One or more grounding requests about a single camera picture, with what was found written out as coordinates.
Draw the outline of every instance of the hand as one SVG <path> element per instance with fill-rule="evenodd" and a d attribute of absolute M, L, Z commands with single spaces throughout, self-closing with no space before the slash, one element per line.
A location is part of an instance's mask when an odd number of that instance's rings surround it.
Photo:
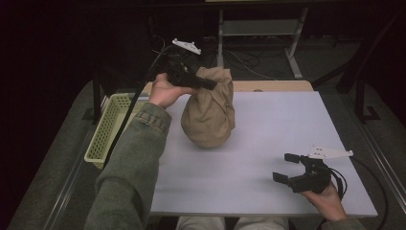
<path fill-rule="evenodd" d="M 320 194 L 315 194 L 311 191 L 301 192 L 301 195 L 307 198 L 312 203 L 319 213 L 329 221 L 346 219 L 347 214 L 344 211 L 343 204 L 338 196 L 337 189 L 330 182 L 328 187 Z"/>
<path fill-rule="evenodd" d="M 173 86 L 168 82 L 167 76 L 166 73 L 156 76 L 152 84 L 151 94 L 149 95 L 150 103 L 165 109 L 173 105 L 180 96 L 196 93 L 195 89 L 189 87 Z"/>

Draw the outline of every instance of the burlap sack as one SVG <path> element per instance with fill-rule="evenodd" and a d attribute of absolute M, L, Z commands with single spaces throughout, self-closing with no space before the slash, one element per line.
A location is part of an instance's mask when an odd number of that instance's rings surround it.
<path fill-rule="evenodd" d="M 236 126 L 230 69 L 201 67 L 196 75 L 217 81 L 217 86 L 214 90 L 200 88 L 197 94 L 189 97 L 181 125 L 189 139 L 199 147 L 217 147 L 228 140 Z"/>

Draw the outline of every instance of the wire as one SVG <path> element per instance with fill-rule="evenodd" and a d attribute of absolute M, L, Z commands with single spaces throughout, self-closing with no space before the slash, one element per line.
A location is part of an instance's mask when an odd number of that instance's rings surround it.
<path fill-rule="evenodd" d="M 212 66 L 213 66 L 213 62 L 214 62 L 214 59 L 215 59 L 215 56 L 216 56 L 216 54 L 217 54 L 216 50 L 215 50 L 215 49 L 209 49 L 209 50 L 206 50 L 206 51 L 203 51 L 203 52 L 204 52 L 204 53 L 202 53 L 202 55 L 201 55 L 203 58 L 206 58 L 206 57 L 208 57 L 208 56 L 211 56 L 208 67 L 209 67 L 209 68 L 212 67 Z"/>
<path fill-rule="evenodd" d="M 250 51 L 248 51 L 248 50 L 238 50 L 238 51 L 234 51 L 234 53 L 236 53 L 236 52 L 240 52 L 240 53 L 242 53 L 242 54 L 244 54 L 245 56 L 248 56 L 248 57 L 250 57 L 250 58 L 240 58 L 241 60 L 243 60 L 244 62 L 246 62 L 247 64 L 247 66 L 248 66 L 248 64 L 250 64 L 251 65 L 251 68 L 255 68 L 255 67 L 257 67 L 257 66 L 259 66 L 260 65 L 260 59 L 259 59 L 259 56 L 258 55 L 254 55 L 252 52 L 250 52 Z"/>
<path fill-rule="evenodd" d="M 285 54 L 285 49 L 287 49 L 287 48 L 283 48 L 283 50 L 281 52 L 277 52 L 276 54 L 273 54 L 273 55 L 263 55 L 263 53 L 265 52 L 265 50 L 267 48 L 268 47 L 264 47 L 264 48 L 260 49 L 259 54 L 257 54 L 257 55 L 253 54 L 251 51 L 248 51 L 248 50 L 246 50 L 244 52 L 241 51 L 241 52 L 245 53 L 248 56 L 252 56 L 253 58 L 251 58 L 251 59 L 254 59 L 254 58 L 274 58 L 274 57 Z"/>
<path fill-rule="evenodd" d="M 384 210 L 383 218 L 382 218 L 379 226 L 376 228 L 376 230 L 380 230 L 385 225 L 385 222 L 386 222 L 386 220 L 388 218 L 388 214 L 389 214 L 389 201 L 388 201 L 388 196 L 387 196 L 387 194 L 385 192 L 385 188 L 383 187 L 382 183 L 379 181 L 378 177 L 372 172 L 372 170 L 370 168 L 368 168 L 367 165 L 365 165 L 360 160 L 358 160 L 358 159 L 356 159 L 354 157 L 350 157 L 350 159 L 355 161 L 359 165 L 363 166 L 372 175 L 372 177 L 376 180 L 376 182 L 379 185 L 380 190 L 382 191 L 382 195 L 383 195 L 384 200 L 385 200 L 385 210 Z"/>
<path fill-rule="evenodd" d="M 290 62 L 290 60 L 292 60 L 292 58 L 293 58 L 293 57 L 288 57 L 288 58 L 287 58 L 287 62 Z M 286 66 L 283 68 L 283 70 L 280 70 L 280 71 L 269 70 L 269 71 L 266 72 L 265 74 L 268 74 L 268 73 L 270 73 L 270 72 L 276 72 L 276 73 L 275 73 L 276 75 L 284 76 L 284 75 L 286 74 L 286 72 L 289 71 L 289 70 L 290 70 L 289 65 L 286 65 Z"/>
<path fill-rule="evenodd" d="M 224 59 L 226 59 L 228 61 L 228 63 L 231 66 L 235 67 L 236 69 L 246 70 L 246 68 L 250 68 L 250 66 L 247 66 L 246 64 L 244 64 L 243 62 L 238 60 L 235 56 L 231 56 L 231 54 L 227 51 L 223 52 L 223 57 L 224 57 Z M 237 64 L 241 64 L 243 67 L 241 68 L 241 67 L 235 65 L 234 62 L 237 62 Z"/>
<path fill-rule="evenodd" d="M 134 97 L 133 97 L 132 100 L 131 100 L 131 103 L 130 103 L 130 105 L 129 105 L 129 107 L 128 107 L 128 110 L 127 110 L 127 112 L 125 113 L 125 117 L 124 117 L 124 119 L 123 119 L 123 122 L 122 122 L 122 124 L 121 124 L 119 130 L 117 131 L 117 134 L 116 134 L 116 136 L 114 137 L 113 142 L 111 143 L 110 149 L 108 149 L 108 153 L 107 153 L 107 155 L 106 155 L 106 157 L 105 157 L 105 160 L 104 160 L 104 167 L 108 164 L 108 162 L 109 162 L 109 160 L 110 160 L 111 153 L 113 152 L 113 149 L 116 147 L 116 144 L 117 144 L 117 142 L 119 141 L 120 136 L 122 135 L 122 133 L 123 133 L 123 131 L 124 131 L 124 129 L 125 129 L 125 125 L 126 125 L 127 122 L 128 122 L 128 119 L 129 119 L 129 117 L 130 117 L 130 115 L 131 115 L 131 113 L 132 113 L 132 110 L 134 109 L 135 103 L 137 102 L 138 98 L 139 98 L 140 95 L 141 95 L 141 92 L 142 92 L 143 89 L 146 87 L 147 83 L 152 80 L 152 74 L 154 73 L 155 66 L 156 66 L 157 63 L 160 61 L 161 56 L 162 56 L 166 51 L 168 51 L 169 49 L 171 49 L 171 48 L 173 48 L 173 47 L 178 47 L 178 46 L 176 46 L 176 45 L 170 45 L 170 46 L 166 47 L 165 49 L 163 49 L 163 50 L 161 51 L 161 53 L 159 53 L 159 55 L 155 58 L 155 60 L 154 60 L 154 61 L 152 62 L 152 64 L 150 65 L 149 70 L 148 70 L 146 76 L 144 77 L 144 80 L 140 82 L 140 84 L 139 84 L 139 86 L 138 86 L 138 88 L 137 88 L 137 91 L 135 92 L 135 95 L 134 95 Z"/>
<path fill-rule="evenodd" d="M 344 197 L 344 195 L 347 192 L 347 187 L 349 186 L 348 183 L 347 183 L 347 179 L 340 172 L 338 172 L 338 171 L 336 171 L 336 170 L 334 170 L 332 168 L 329 168 L 329 169 L 331 171 L 335 172 L 335 173 L 338 173 L 341 176 L 341 178 L 344 180 L 345 189 L 343 190 L 343 193 L 341 194 L 341 197 Z"/>
<path fill-rule="evenodd" d="M 268 76 L 259 74 L 259 73 L 255 72 L 255 71 L 253 71 L 252 69 L 248 68 L 248 66 L 246 66 L 246 65 L 243 63 L 243 61 L 242 61 L 236 54 L 234 54 L 233 52 L 231 52 L 231 51 L 224 51 L 224 52 L 233 55 L 236 59 L 238 59 L 238 60 L 241 62 L 241 64 L 242 64 L 242 65 L 245 67 L 245 69 L 248 70 L 249 72 L 251 72 L 251 73 L 253 73 L 253 74 L 255 74 L 255 75 L 258 75 L 258 76 L 260 76 L 260 77 L 269 79 L 269 80 L 277 81 L 277 80 L 274 79 L 274 78 L 271 78 L 271 77 L 268 77 Z"/>
<path fill-rule="evenodd" d="M 161 36 L 159 36 L 159 35 L 153 35 L 154 37 L 156 36 L 156 37 L 159 37 L 161 40 L 162 40 L 162 48 L 161 48 L 161 50 L 160 51 L 155 51 L 155 50 L 152 50 L 153 52 L 155 52 L 155 53 L 157 53 L 157 54 L 159 54 L 160 52 L 162 52 L 164 49 L 165 49 L 165 46 L 167 45 L 166 44 L 166 42 L 165 42 L 165 40 L 161 37 Z"/>

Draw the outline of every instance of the green plastic basket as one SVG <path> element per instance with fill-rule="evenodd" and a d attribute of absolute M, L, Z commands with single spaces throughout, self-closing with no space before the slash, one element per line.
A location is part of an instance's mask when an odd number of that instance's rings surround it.
<path fill-rule="evenodd" d="M 138 99 L 125 128 L 146 102 L 148 102 L 147 98 Z M 84 160 L 86 162 L 93 163 L 100 170 L 103 168 L 105 157 L 120 126 L 122 125 L 130 104 L 131 99 L 127 93 L 113 94 L 110 96 L 107 106 L 101 115 L 101 120 L 99 121 L 95 134 L 93 135 L 92 141 L 84 155 Z"/>

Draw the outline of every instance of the white tabletop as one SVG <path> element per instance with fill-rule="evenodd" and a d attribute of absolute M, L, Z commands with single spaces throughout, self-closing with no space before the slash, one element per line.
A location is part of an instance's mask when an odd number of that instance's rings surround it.
<path fill-rule="evenodd" d="M 160 160 L 152 214 L 318 214 L 304 197 L 272 180 L 272 172 L 289 177 L 305 172 L 302 164 L 285 162 L 285 153 L 308 155 L 313 145 L 344 150 L 318 92 L 236 92 L 236 128 L 230 139 L 215 149 L 197 147 L 183 132 L 180 118 L 188 97 L 168 108 L 172 124 Z M 343 199 L 347 213 L 376 216 L 350 160 L 345 157 L 325 163 L 348 181 Z"/>

